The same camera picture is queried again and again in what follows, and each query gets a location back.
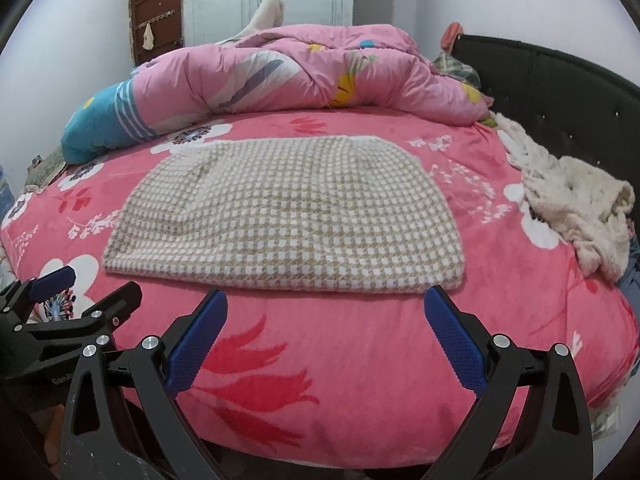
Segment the black headboard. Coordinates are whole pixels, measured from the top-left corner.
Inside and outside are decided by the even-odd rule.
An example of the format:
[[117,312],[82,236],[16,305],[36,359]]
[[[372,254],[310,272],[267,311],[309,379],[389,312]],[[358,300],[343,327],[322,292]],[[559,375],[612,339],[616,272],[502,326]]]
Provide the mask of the black headboard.
[[[519,41],[462,35],[453,56],[474,67],[494,111],[556,156],[599,166],[640,190],[640,88],[605,68]],[[640,206],[633,212],[640,224]]]

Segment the pink bedsheet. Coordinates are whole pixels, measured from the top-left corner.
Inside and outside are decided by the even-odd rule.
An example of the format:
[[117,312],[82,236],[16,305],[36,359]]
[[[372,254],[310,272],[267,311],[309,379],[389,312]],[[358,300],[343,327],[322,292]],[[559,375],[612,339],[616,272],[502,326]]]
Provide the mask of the pink bedsheet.
[[[572,350],[588,401],[620,386],[638,351],[638,326],[618,290],[585,280],[574,251],[533,220],[520,174],[493,130],[431,123],[378,108],[226,116],[113,153],[28,194],[2,222],[21,279],[63,264],[74,288],[41,310],[77,317],[126,281],[99,269],[127,195],[160,160],[187,146],[256,137],[376,135],[418,156],[442,188],[466,254],[452,294],[490,332],[521,346]],[[161,334],[206,287],[136,278],[138,311],[116,331],[120,346]],[[433,461],[471,406],[424,319],[421,296],[227,290],[228,322],[194,387],[178,396],[204,439],[248,453],[350,468]],[[516,397],[499,445],[513,434]]]

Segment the checkered towel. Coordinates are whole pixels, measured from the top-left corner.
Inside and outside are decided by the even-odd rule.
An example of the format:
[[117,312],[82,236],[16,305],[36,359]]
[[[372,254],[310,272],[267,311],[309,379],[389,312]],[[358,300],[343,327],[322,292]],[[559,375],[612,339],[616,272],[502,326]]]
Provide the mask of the checkered towel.
[[104,267],[217,286],[421,292],[460,284],[460,234],[420,162],[377,137],[211,142],[126,201]]
[[442,75],[447,75],[460,82],[466,83],[476,90],[482,89],[478,72],[476,72],[472,66],[462,63],[451,54],[441,52],[433,64]]

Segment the brown door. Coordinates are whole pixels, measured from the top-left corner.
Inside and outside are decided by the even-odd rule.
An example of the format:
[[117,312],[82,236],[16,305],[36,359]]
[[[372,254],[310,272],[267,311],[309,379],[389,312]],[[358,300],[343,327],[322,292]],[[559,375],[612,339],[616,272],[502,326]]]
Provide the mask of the brown door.
[[[131,0],[133,53],[136,65],[182,47],[182,0]],[[146,24],[151,25],[154,47],[142,47]]]

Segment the silver bolt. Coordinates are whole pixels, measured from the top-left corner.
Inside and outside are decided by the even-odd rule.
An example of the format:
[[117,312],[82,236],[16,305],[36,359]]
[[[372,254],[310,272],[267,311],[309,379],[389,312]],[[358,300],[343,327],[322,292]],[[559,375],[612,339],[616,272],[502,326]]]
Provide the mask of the silver bolt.
[[509,338],[507,336],[498,334],[494,336],[494,344],[500,348],[508,348],[511,344],[511,341],[509,341]]
[[562,343],[558,343],[556,346],[554,346],[554,350],[558,355],[561,355],[561,356],[569,355],[569,347],[567,345],[563,345]]
[[82,350],[82,355],[84,357],[91,357],[93,354],[95,354],[96,350],[97,348],[95,347],[95,345],[87,345],[84,347],[84,350]]
[[158,346],[158,338],[154,335],[145,337],[144,341],[142,342],[142,348],[144,348],[145,350],[151,350],[156,346]]

